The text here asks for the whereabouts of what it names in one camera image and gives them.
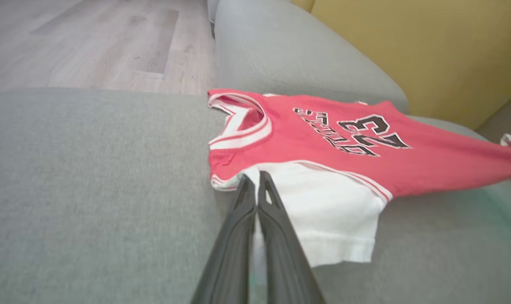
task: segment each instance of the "red basketball jersey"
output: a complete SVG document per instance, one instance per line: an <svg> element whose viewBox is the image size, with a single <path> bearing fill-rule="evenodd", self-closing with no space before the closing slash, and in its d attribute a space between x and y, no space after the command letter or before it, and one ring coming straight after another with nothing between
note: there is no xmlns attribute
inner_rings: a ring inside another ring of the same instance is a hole
<svg viewBox="0 0 511 304"><path fill-rule="evenodd" d="M388 101L369 106L211 90L209 106L230 114L209 142L211 182L219 190L234 189L245 169L276 162L346 175L386 202L511 178L511 147L419 123Z"/></svg>

